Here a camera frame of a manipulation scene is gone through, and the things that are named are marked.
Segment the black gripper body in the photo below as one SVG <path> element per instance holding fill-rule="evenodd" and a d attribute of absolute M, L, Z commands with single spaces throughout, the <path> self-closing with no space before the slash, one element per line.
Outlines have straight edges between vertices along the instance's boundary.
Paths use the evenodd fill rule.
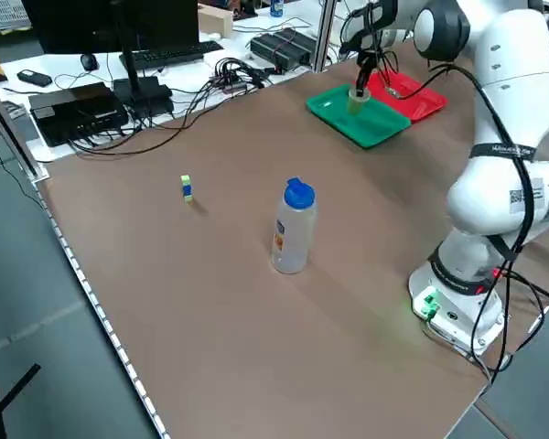
<path fill-rule="evenodd" d="M 397 18 L 397 1 L 370 1 L 363 12 L 363 30 L 366 35 L 373 35 L 384 29 L 393 29 Z"/>

